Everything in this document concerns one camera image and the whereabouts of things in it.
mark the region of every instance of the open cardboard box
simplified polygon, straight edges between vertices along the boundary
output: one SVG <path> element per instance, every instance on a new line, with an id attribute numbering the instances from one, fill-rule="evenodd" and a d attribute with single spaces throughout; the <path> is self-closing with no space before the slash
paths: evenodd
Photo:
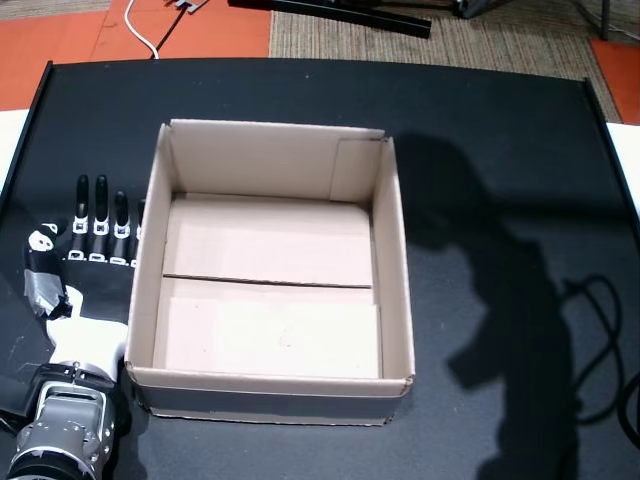
<path id="1" fill-rule="evenodd" d="M 414 378 L 392 140 L 344 127 L 163 125 L 125 360 L 157 415 L 391 418 Z"/>

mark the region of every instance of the gray tape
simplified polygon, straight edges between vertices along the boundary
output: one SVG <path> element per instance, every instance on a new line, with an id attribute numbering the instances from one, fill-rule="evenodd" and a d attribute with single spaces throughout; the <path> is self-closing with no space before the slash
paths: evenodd
<path id="1" fill-rule="evenodd" d="M 65 291 L 58 275 L 25 270 L 24 295 L 29 299 L 34 313 L 41 317 L 51 315 L 61 298 L 65 298 Z"/>

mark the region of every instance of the black table surface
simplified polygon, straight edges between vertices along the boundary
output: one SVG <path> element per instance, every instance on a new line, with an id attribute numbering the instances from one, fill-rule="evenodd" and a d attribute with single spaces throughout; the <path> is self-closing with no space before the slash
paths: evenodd
<path id="1" fill-rule="evenodd" d="M 380 428 L 162 419 L 133 406 L 107 478 L 637 478 L 638 452 L 608 408 L 620 367 L 627 379 L 639 368 L 636 226 L 582 82 L 304 60 L 54 66 L 0 223 L 0 374 L 26 380 L 51 354 L 20 290 L 30 222 L 69 210 L 80 173 L 143 196 L 172 118 L 395 138 L 416 384 Z M 616 347 L 585 375 L 609 342 L 603 322 Z M 14 445 L 0 434 L 0 470 Z"/>

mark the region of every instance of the orange floor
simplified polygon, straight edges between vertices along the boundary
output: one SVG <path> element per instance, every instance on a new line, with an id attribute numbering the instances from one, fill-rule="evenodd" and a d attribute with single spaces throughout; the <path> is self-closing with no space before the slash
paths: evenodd
<path id="1" fill-rule="evenodd" d="M 640 125 L 640 47 L 591 42 L 623 123 Z"/>
<path id="2" fill-rule="evenodd" d="M 148 58 L 151 52 L 124 24 L 128 0 L 108 11 L 0 21 L 0 110 L 27 108 L 48 60 L 77 63 Z M 156 44 L 178 10 L 163 0 L 136 0 L 129 16 Z M 181 19 L 160 50 L 161 58 L 266 57 L 269 12 L 233 8 L 209 0 Z"/>

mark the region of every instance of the beige carpet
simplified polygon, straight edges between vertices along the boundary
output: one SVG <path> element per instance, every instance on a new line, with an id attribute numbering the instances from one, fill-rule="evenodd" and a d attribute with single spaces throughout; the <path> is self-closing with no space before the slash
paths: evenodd
<path id="1" fill-rule="evenodd" d="M 111 0 L 0 0 L 0 20 L 107 10 Z"/>
<path id="2" fill-rule="evenodd" d="M 635 28 L 639 3 L 612 0 L 612 19 Z M 607 120 L 620 121 L 589 43 L 596 30 L 568 0 L 517 0 L 473 20 L 425 9 L 394 11 L 431 18 L 431 38 L 274 13 L 269 56 L 420 63 L 589 78 Z"/>

